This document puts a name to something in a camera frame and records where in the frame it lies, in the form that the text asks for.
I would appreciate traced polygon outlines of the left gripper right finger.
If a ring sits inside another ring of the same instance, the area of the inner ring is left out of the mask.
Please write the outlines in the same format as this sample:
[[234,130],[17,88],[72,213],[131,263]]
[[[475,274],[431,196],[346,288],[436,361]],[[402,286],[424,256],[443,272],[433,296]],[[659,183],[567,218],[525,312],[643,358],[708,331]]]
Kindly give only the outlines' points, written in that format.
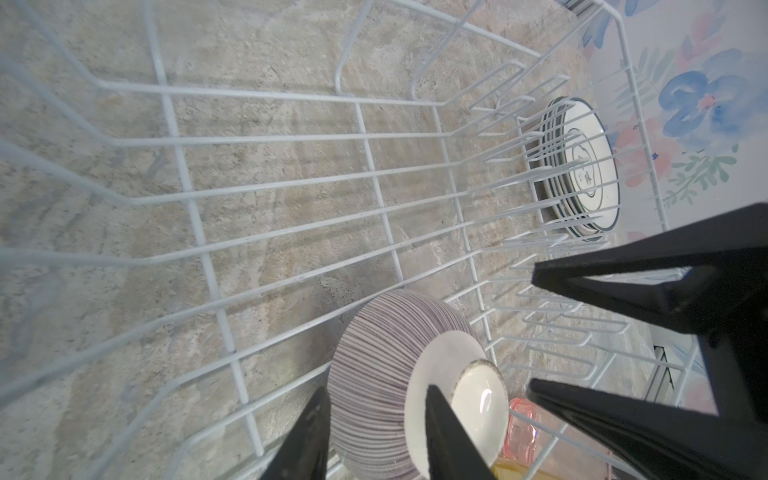
[[425,431],[431,480],[495,479],[436,385],[427,389]]

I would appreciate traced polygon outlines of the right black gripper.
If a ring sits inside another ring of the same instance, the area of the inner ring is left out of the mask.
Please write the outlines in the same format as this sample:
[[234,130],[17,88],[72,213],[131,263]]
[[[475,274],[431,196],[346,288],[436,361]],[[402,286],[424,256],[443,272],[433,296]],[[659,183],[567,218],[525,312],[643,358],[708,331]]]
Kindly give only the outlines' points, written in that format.
[[[539,262],[534,286],[698,335],[719,414],[767,421],[767,205]],[[767,426],[533,379],[528,398],[647,479],[765,479]]]

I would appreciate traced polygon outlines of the yellow glass cup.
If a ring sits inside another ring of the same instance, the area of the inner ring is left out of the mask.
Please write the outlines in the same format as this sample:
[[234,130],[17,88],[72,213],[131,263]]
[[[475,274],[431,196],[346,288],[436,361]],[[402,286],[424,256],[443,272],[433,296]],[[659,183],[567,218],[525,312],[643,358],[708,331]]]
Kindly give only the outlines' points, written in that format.
[[[490,467],[493,476],[498,480],[523,480],[529,473],[529,467],[515,460],[498,458]],[[533,480],[558,480],[557,477],[549,473],[538,470],[533,476]]]

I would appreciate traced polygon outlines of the white wire dish rack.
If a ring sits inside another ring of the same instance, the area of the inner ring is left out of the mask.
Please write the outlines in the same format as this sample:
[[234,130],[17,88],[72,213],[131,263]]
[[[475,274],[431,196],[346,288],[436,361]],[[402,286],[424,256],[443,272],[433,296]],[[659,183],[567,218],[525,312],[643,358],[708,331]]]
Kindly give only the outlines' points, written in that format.
[[[466,318],[520,394],[674,398],[648,327],[533,287],[666,224],[679,70],[631,1],[5,1],[1,475],[253,479],[369,300]],[[617,225],[549,222],[542,111],[608,131]]]

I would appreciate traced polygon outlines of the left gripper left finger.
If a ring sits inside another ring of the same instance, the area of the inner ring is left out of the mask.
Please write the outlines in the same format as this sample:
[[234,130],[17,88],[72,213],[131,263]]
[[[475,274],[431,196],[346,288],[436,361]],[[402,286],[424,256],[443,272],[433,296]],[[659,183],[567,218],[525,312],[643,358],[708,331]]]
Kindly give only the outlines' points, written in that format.
[[311,396],[261,480],[325,480],[331,402],[324,387]]

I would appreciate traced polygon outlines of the pink glass cup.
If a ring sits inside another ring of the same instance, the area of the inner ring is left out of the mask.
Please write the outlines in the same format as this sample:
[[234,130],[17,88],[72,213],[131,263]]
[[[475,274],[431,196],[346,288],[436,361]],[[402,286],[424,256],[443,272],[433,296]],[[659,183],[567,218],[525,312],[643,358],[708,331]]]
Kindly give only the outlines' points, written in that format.
[[532,422],[538,422],[547,429],[555,430],[560,420],[526,398],[513,398],[509,408],[515,412],[515,415],[509,415],[502,456],[530,466],[543,445],[552,438],[549,433],[536,427]]

